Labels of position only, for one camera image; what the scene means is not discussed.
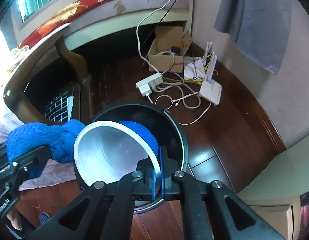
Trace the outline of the person left hand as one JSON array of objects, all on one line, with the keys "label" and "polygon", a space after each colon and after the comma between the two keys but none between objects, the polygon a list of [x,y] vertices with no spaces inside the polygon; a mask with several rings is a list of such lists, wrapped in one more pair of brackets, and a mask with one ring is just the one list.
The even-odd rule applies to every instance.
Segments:
[{"label": "person left hand", "polygon": [[20,215],[15,208],[11,208],[10,211],[7,213],[6,217],[11,222],[11,225],[14,229],[22,231]]}]

